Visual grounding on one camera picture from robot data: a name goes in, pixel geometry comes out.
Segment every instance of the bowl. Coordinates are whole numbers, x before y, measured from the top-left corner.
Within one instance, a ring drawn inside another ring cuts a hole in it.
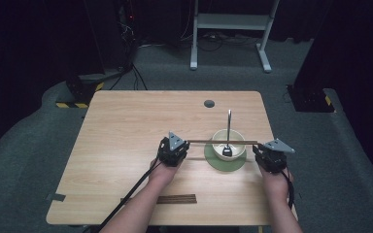
[[[226,141],[226,134],[227,130],[222,129],[214,134],[212,140],[223,140]],[[229,131],[229,141],[244,141],[244,137],[235,130]],[[241,156],[245,151],[245,145],[233,145],[229,144],[232,150],[232,156],[225,156],[222,155],[222,151],[225,148],[226,144],[213,144],[213,149],[215,151],[215,154],[218,158],[224,160],[224,161],[233,161],[237,159],[239,156]]]

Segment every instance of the wooden table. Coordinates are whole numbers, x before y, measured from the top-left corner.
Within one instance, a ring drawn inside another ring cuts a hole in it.
[[[215,107],[204,106],[213,100]],[[52,201],[50,224],[100,224],[148,170],[160,141],[172,131],[184,140],[210,139],[226,127],[246,140],[273,140],[255,91],[98,91]],[[204,145],[191,144],[174,181],[162,195],[196,194],[197,204],[158,204],[151,225],[267,225],[261,175],[247,146],[235,172],[214,169]]]

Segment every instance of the forearm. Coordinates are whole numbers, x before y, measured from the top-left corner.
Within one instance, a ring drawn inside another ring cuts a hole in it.
[[[272,200],[268,202],[268,205],[270,208],[272,218],[272,232],[302,232],[302,229],[299,226],[298,221],[296,220],[286,201]]]
[[[145,233],[150,223],[156,200],[162,189],[162,186],[147,183],[147,185],[108,222],[101,232]]]

